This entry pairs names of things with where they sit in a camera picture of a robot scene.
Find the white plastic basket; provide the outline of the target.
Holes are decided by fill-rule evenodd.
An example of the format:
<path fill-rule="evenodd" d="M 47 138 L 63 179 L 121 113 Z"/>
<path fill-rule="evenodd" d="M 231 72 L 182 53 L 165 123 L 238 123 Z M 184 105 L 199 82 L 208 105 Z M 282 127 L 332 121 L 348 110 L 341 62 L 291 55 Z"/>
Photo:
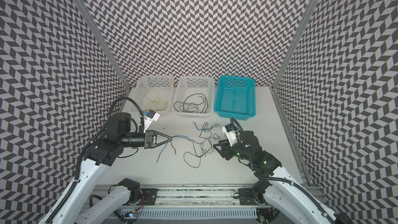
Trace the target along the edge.
<path fill-rule="evenodd" d="M 215 80 L 206 76 L 182 76 L 172 103 L 172 111 L 180 117 L 207 118 L 213 112 Z"/>
<path fill-rule="evenodd" d="M 171 75 L 143 76 L 138 79 L 130 98 L 143 112 L 153 110 L 166 114 L 172 104 L 174 80 Z"/>

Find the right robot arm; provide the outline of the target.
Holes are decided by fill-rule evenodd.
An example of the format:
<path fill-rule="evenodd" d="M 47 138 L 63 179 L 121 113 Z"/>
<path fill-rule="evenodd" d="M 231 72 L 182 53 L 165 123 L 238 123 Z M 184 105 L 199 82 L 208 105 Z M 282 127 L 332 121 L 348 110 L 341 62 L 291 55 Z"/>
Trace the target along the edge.
<path fill-rule="evenodd" d="M 271 205 L 295 224 L 351 224 L 346 213 L 337 213 L 303 187 L 282 163 L 260 146 L 253 131 L 245 131 L 235 118 L 222 128 L 226 135 L 213 148 L 227 161 L 236 157 L 250 168 L 257 182 L 255 202 Z"/>

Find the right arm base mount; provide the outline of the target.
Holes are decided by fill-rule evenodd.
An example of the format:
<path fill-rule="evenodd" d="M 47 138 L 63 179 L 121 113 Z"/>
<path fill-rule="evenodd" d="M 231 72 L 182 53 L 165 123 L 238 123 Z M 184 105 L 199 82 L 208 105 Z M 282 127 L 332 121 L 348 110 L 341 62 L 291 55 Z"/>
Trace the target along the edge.
<path fill-rule="evenodd" d="M 238 196 L 241 205 L 264 205 L 266 203 L 263 195 L 252 188 L 239 188 Z"/>

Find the left white plastic basket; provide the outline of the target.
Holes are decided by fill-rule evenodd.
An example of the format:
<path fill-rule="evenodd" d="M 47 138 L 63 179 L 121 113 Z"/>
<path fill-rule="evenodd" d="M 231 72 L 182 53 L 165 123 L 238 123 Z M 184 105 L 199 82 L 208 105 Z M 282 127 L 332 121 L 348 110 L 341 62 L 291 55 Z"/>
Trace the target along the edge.
<path fill-rule="evenodd" d="M 174 80 L 171 75 L 143 76 L 138 79 L 130 98 L 143 112 L 153 110 L 166 114 L 172 104 Z"/>

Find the teal plastic basket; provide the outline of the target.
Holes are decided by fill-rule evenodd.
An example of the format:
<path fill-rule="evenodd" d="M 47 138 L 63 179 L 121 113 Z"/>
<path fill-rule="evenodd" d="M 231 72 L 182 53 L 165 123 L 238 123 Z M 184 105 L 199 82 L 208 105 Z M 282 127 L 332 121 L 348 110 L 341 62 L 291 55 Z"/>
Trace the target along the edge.
<path fill-rule="evenodd" d="M 247 77 L 220 76 L 214 111 L 223 118 L 253 118 L 256 115 L 255 80 Z"/>

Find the small circuit board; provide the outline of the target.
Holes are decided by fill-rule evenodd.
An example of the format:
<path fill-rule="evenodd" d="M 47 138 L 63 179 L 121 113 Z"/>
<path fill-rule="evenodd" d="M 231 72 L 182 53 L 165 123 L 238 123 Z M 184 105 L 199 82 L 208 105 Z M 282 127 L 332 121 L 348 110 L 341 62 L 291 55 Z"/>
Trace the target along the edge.
<path fill-rule="evenodd" d="M 130 212 L 124 213 L 124 217 L 130 218 L 130 219 L 138 219 L 139 216 L 140 216 L 139 212 L 136 212 L 136 211 L 130 211 Z"/>

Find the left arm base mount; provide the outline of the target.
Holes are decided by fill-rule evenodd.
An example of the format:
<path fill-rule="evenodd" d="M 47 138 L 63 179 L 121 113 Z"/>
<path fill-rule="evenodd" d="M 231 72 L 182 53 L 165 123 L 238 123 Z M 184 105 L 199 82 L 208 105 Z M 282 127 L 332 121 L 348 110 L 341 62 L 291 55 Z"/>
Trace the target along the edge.
<path fill-rule="evenodd" d="M 154 205 L 158 190 L 156 188 L 133 189 L 126 205 Z"/>

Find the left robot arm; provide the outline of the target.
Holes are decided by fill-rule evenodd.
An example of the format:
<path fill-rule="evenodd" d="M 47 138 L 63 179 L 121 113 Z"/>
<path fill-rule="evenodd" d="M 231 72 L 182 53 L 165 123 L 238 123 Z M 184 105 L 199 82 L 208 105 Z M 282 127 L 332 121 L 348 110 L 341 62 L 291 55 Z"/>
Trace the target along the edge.
<path fill-rule="evenodd" d="M 147 114 L 129 97 L 116 99 L 99 132 L 81 151 L 73 180 L 51 210 L 40 220 L 41 224 L 100 224 L 111 213 L 125 204 L 144 208 L 145 193 L 139 182 L 125 178 L 115 189 L 87 211 L 81 212 L 98 181 L 121 157 L 125 148 L 153 149 L 173 140 L 166 134 L 149 130 L 159 114 Z M 158 142 L 162 135 L 164 141 Z"/>

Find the middle white plastic basket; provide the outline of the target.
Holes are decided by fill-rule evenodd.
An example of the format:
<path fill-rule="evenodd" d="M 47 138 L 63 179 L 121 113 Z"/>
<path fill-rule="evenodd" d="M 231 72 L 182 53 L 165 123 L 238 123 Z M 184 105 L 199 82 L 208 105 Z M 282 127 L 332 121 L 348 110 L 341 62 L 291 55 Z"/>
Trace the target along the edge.
<path fill-rule="evenodd" d="M 180 117 L 207 118 L 213 112 L 215 80 L 206 76 L 182 76 L 172 103 L 172 111 Z"/>

